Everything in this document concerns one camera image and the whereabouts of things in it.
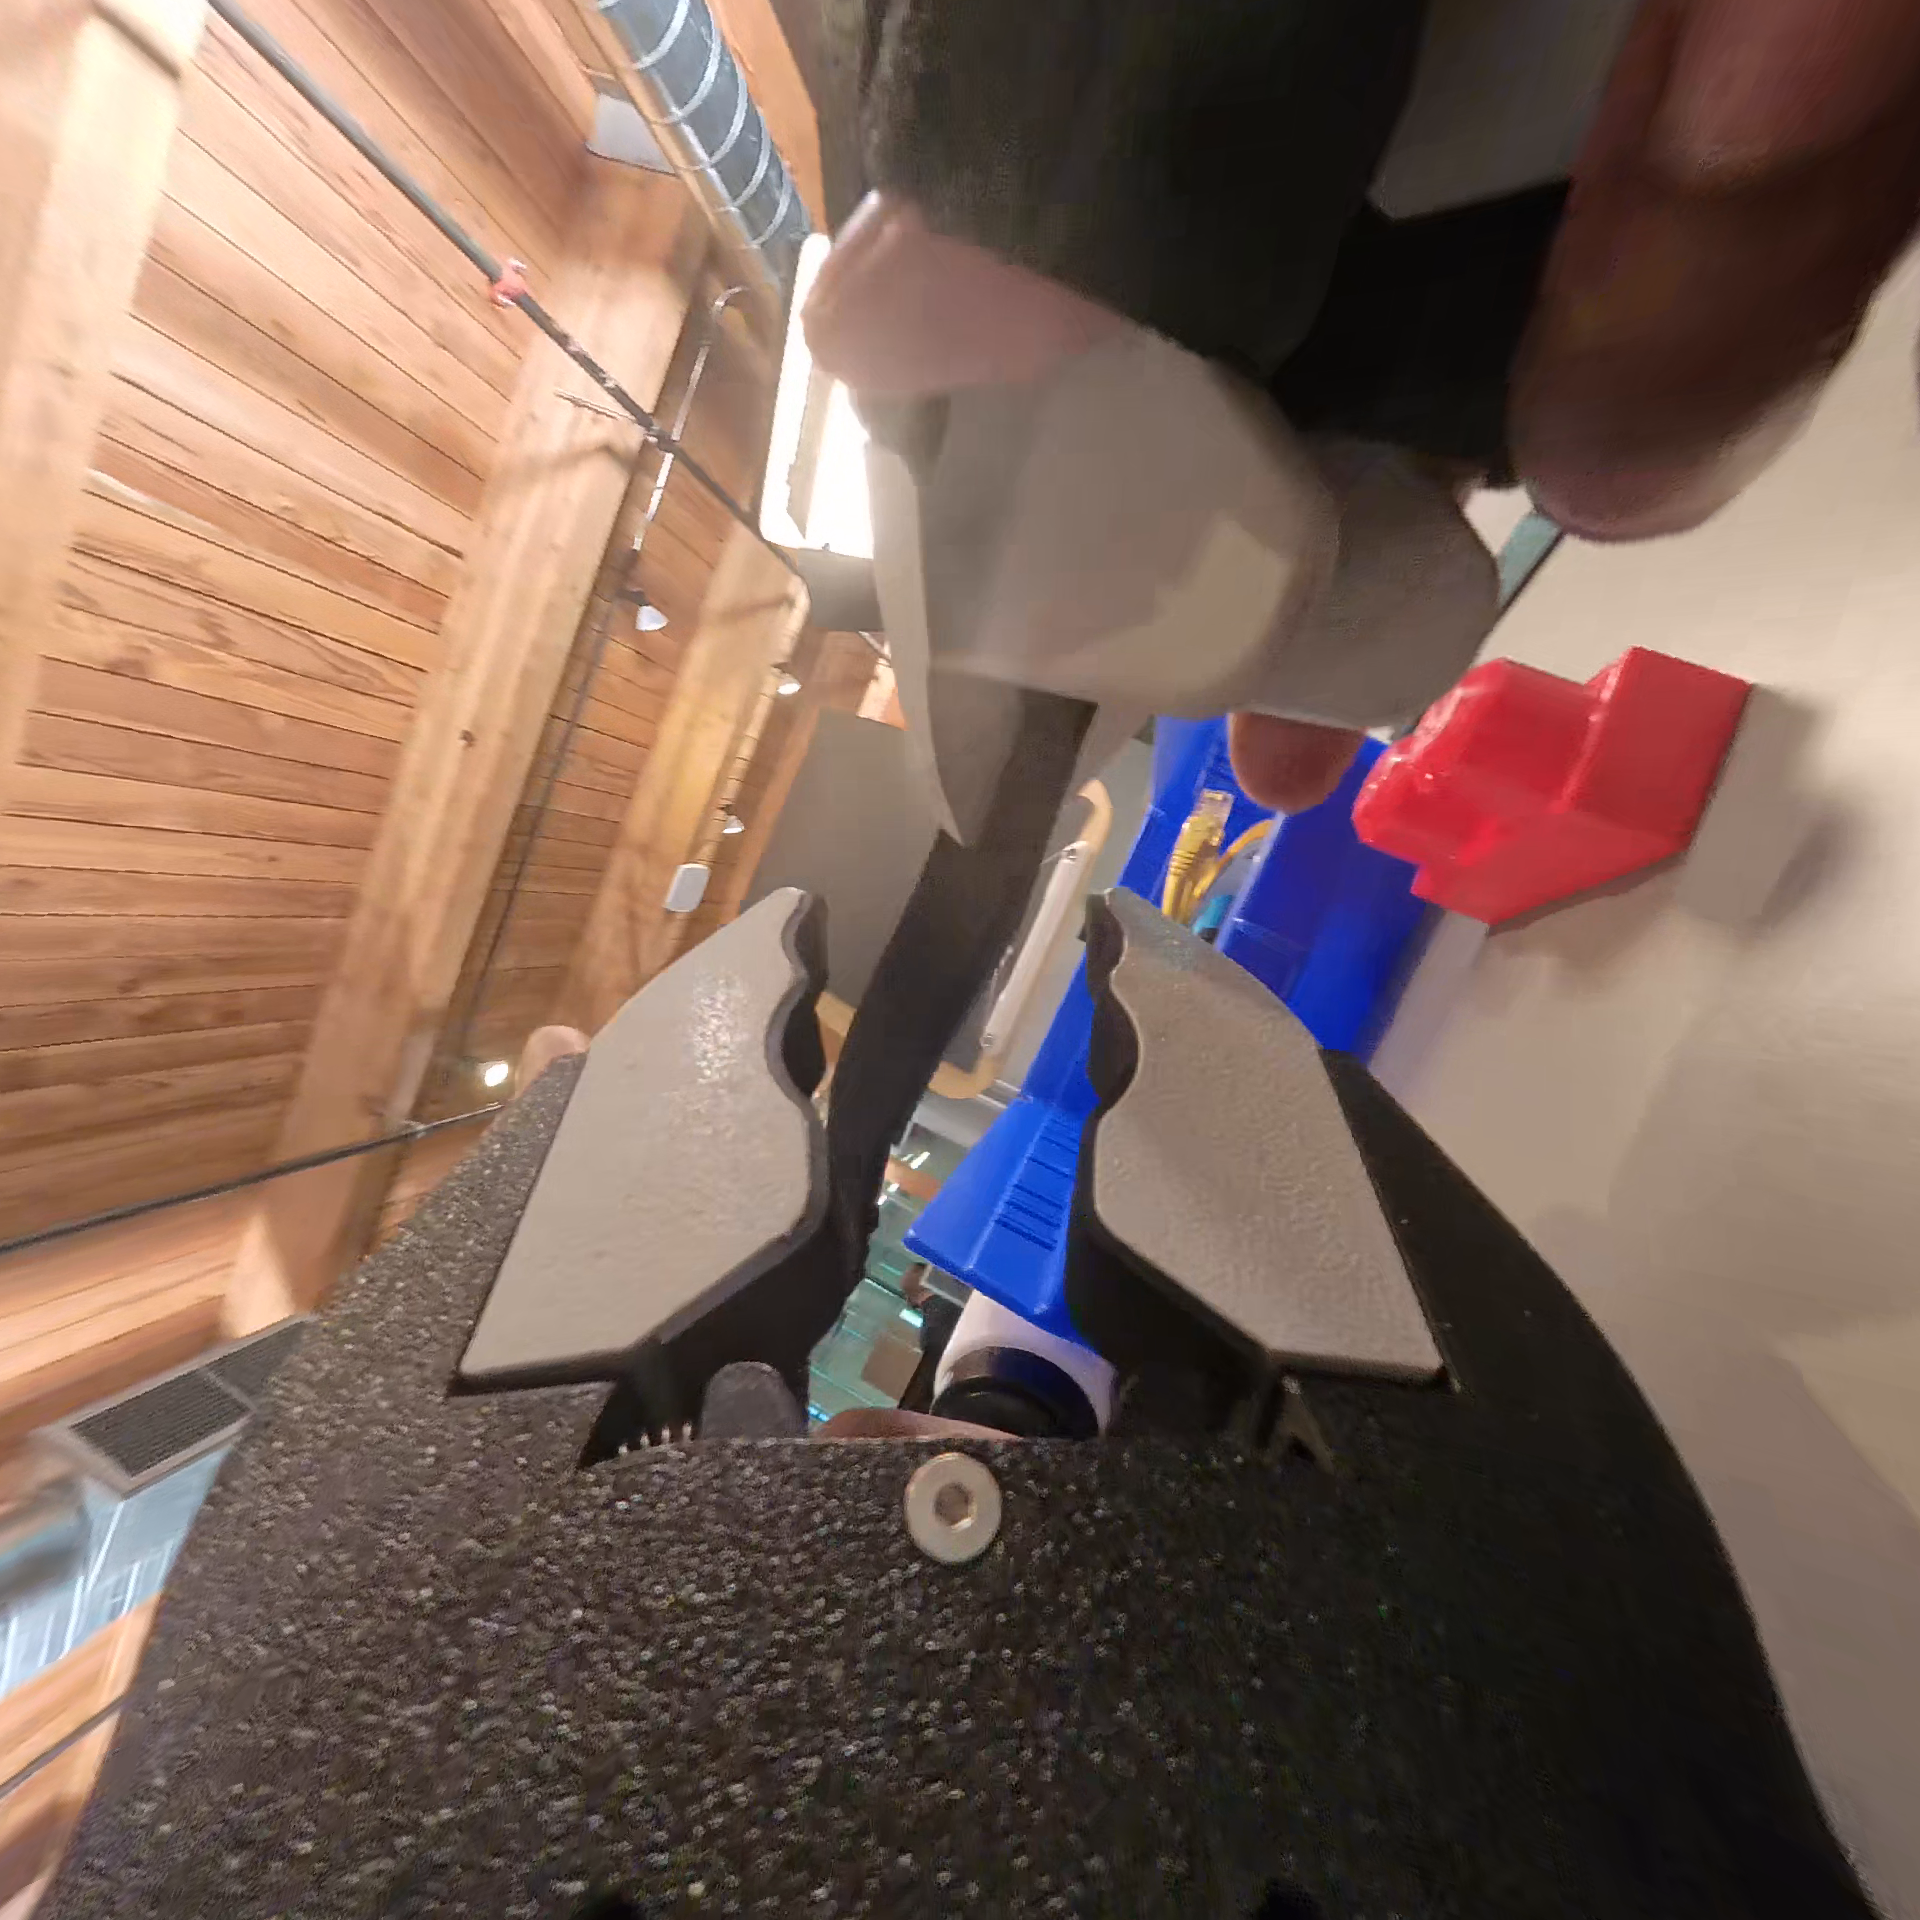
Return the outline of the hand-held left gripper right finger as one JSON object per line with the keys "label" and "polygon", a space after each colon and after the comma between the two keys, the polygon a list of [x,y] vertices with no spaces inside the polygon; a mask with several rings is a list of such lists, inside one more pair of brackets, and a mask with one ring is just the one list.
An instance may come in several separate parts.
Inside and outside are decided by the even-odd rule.
{"label": "hand-held left gripper right finger", "polygon": [[1428,1385],[1444,1361],[1327,1060],[1284,1002],[1114,888],[1088,907],[1068,1320],[1126,1375]]}

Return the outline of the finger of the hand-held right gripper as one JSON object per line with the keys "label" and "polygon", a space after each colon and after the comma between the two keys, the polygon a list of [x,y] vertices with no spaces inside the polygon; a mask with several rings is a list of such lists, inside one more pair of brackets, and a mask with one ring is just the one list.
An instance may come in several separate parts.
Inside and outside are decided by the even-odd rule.
{"label": "finger of the hand-held right gripper", "polygon": [[936,826],[962,847],[1052,701],[1005,585],[1033,445],[1030,413],[881,413],[868,438],[881,635]]}

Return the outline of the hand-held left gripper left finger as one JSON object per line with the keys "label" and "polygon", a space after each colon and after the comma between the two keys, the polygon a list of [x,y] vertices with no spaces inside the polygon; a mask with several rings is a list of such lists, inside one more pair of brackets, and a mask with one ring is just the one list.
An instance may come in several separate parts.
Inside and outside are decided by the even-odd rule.
{"label": "hand-held left gripper left finger", "polygon": [[777,888],[595,1035],[455,1366],[467,1393],[703,1396],[731,1365],[803,1393],[836,1279],[826,904]]}

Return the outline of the person's right hand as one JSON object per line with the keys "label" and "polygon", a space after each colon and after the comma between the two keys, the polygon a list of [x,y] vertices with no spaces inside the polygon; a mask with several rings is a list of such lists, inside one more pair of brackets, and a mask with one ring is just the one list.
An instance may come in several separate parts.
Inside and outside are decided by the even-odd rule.
{"label": "person's right hand", "polygon": [[1428,5],[839,5],[803,303],[869,421],[1106,320],[1598,543],[1776,459],[1916,242],[1916,5],[1632,5],[1566,185],[1369,205]]}

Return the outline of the bright window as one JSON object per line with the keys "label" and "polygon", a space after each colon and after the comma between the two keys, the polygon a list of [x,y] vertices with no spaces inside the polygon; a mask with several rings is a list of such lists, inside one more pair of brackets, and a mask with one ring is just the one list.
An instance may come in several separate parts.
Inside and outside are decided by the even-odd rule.
{"label": "bright window", "polygon": [[791,555],[873,558],[868,431],[848,386],[813,361],[803,307],[832,250],[811,232],[797,250],[758,500],[758,532]]}

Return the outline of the blue plastic bin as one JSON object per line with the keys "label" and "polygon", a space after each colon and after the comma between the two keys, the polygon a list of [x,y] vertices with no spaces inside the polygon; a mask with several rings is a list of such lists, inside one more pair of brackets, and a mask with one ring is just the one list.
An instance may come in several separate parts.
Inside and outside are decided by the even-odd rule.
{"label": "blue plastic bin", "polygon": [[[1360,842],[1352,814],[1384,754],[1367,738],[1332,796],[1276,816],[1237,786],[1223,721],[1160,721],[1150,800],[1115,886],[1157,907],[1188,814],[1205,794],[1229,796],[1223,841],[1260,826],[1214,885],[1197,934],[1270,991],[1311,1039],[1367,1060],[1389,1023],[1428,930],[1414,868]],[[1063,1295],[1063,1241],[1086,1124],[1092,997],[1086,944],[1070,946],[1071,975],[1020,1088],[981,1140],[904,1232],[904,1249],[1020,1315],[1043,1332],[1074,1337]]]}

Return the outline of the white and black cylinder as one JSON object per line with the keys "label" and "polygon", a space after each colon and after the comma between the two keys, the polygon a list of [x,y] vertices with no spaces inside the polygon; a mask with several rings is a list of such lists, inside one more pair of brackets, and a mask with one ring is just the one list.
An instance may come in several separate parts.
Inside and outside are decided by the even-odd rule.
{"label": "white and black cylinder", "polygon": [[1082,1342],[973,1292],[936,1363],[928,1414],[1013,1438],[1094,1441],[1111,1422],[1115,1382]]}

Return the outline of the red stepped block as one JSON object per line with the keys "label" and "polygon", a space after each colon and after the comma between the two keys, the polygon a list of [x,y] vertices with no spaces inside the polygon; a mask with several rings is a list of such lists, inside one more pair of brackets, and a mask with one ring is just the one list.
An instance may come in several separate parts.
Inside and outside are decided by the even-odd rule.
{"label": "red stepped block", "polygon": [[1373,762],[1355,836],[1483,926],[1587,897],[1692,847],[1751,693],[1643,647],[1585,682],[1479,662]]}

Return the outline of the metal vent grille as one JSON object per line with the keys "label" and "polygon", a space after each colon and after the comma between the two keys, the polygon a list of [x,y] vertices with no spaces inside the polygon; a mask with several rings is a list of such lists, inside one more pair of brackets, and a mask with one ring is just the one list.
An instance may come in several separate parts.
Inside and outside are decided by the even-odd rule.
{"label": "metal vent grille", "polygon": [[80,1477],[132,1498],[225,1453],[299,1348],[310,1315],[286,1316],[38,1430]]}

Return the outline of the black ceiling pipe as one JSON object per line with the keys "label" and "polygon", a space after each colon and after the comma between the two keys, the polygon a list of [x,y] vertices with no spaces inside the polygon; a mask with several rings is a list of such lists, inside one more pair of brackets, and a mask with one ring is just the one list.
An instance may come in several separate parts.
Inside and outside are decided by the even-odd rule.
{"label": "black ceiling pipe", "polygon": [[[440,232],[446,245],[460,253],[467,267],[481,276],[481,280],[491,285],[491,280],[502,273],[506,258],[494,257],[479,245],[479,241],[463,228],[453,214],[437,202],[422,185],[415,180],[397,160],[392,157],[368,128],[348,112],[331,95],[318,85],[312,74],[293,61],[293,57],[271,36],[264,27],[260,27],[247,13],[243,13],[234,3],[209,3],[209,13],[221,21],[232,36],[236,36],[257,61],[261,61],[275,79],[286,85],[299,102],[310,109],[318,119],[335,133],[355,157],[360,157],[371,173],[383,180],[399,199],[415,208],[420,217]],[[684,474],[694,481],[711,503],[716,503],[731,523],[741,529],[755,545],[771,556],[776,565],[794,580],[797,580],[800,566],[783,555],[783,551],[763,536],[758,530],[755,512],[748,511],[738,498],[734,498],[728,488],[723,488],[714,474],[702,467],[685,448],[684,438],[677,431],[670,431],[659,424],[659,421],[643,408],[635,397],[581,345],[581,340],[559,324],[551,312],[532,294],[527,300],[530,312],[518,315],[533,324],[542,339],[545,339],[554,349],[559,349],[564,358],[586,376],[588,386],[593,388],[603,401],[611,406],[616,421],[632,422],[645,445],[659,451],[668,459],[673,471],[684,471]]]}

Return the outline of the silver ceiling duct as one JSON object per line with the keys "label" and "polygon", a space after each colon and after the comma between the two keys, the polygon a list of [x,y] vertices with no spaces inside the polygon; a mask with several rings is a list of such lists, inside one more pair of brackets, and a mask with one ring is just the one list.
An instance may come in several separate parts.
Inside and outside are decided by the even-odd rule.
{"label": "silver ceiling duct", "polygon": [[588,13],[670,171],[763,300],[785,310],[811,219],[716,15],[708,3],[593,3]]}

